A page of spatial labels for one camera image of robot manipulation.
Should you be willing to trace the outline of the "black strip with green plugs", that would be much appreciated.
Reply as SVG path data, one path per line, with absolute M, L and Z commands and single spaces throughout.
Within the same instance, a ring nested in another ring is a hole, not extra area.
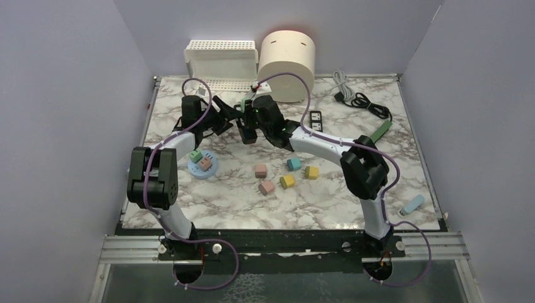
M 243 144 L 251 145 L 257 141 L 257 128 L 242 126 L 238 130 Z

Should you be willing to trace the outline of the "blue round socket hub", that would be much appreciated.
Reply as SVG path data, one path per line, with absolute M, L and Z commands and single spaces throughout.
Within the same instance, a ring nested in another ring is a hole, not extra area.
M 194 150 L 189 153 L 187 168 L 194 178 L 205 180 L 216 174 L 218 159 L 209 150 Z

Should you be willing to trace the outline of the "yellow USB plug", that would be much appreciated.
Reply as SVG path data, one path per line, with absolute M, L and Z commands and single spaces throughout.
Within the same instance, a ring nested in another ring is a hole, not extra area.
M 279 178 L 279 183 L 283 189 L 289 189 L 295 185 L 295 180 L 291 174 Z
M 306 166 L 305 168 L 305 178 L 315 180 L 319 176 L 319 168 L 313 166 Z

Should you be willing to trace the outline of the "teal USB plug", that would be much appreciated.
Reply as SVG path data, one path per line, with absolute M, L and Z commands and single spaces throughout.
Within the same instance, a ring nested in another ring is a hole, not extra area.
M 289 171 L 298 171 L 302 168 L 302 163 L 299 158 L 290 158 L 286 161 Z

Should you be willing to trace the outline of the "green power strip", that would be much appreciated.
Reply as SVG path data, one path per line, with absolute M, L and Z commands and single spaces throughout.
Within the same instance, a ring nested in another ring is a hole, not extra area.
M 383 122 L 371 135 L 370 139 L 373 143 L 378 142 L 383 135 L 385 135 L 386 132 L 388 132 L 389 128 L 392 126 L 391 121 L 385 121 Z

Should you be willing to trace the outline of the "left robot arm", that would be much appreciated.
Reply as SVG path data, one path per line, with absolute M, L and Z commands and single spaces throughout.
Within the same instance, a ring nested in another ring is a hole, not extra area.
M 206 131 L 220 135 L 241 115 L 241 111 L 217 96 L 210 102 L 197 95 L 184 96 L 182 117 L 173 133 L 155 146 L 138 146 L 132 150 L 127 199 L 155 216 L 165 237 L 175 241 L 174 250 L 183 259 L 191 259 L 197 254 L 198 241 L 194 224 L 177 204 L 178 161 L 188 156 L 188 168 L 200 179 L 214 175 L 218 168 L 217 159 L 210 151 L 198 147 Z

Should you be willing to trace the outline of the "black strip with pink plugs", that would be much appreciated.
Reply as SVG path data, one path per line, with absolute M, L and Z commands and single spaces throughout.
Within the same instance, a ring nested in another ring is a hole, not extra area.
M 322 119 L 322 112 L 319 110 L 311 110 L 309 112 L 309 124 L 310 128 L 314 132 L 323 132 L 323 119 Z

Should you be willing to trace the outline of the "pink USB plug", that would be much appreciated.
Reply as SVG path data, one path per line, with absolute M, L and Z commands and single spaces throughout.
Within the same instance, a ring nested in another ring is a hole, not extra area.
M 267 166 L 264 163 L 258 163 L 254 166 L 255 178 L 263 179 L 268 174 Z
M 267 196 L 274 191 L 275 187 L 270 180 L 266 180 L 258 185 L 258 189 L 263 196 Z

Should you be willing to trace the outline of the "green plug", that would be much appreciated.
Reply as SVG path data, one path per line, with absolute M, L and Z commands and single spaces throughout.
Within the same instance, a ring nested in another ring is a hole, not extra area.
M 198 163 L 198 161 L 203 159 L 203 154 L 199 150 L 193 150 L 189 153 L 189 159 L 192 163 Z
M 249 106 L 250 104 L 252 103 L 251 99 L 249 98 L 243 98 L 241 101 L 240 101 L 240 104 L 239 104 L 239 109 L 241 112 L 245 112 L 247 106 Z

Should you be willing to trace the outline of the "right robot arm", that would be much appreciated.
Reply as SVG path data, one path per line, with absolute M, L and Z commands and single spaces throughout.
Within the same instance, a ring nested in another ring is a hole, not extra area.
M 380 196 L 387 185 L 389 167 L 369 137 L 346 141 L 308 129 L 284 118 L 269 95 L 246 100 L 236 108 L 242 111 L 237 125 L 243 143 L 256 142 L 256 131 L 261 130 L 276 148 L 307 153 L 340 166 L 348 190 L 360 200 L 365 220 L 365 251 L 379 257 L 389 249 L 393 228 Z

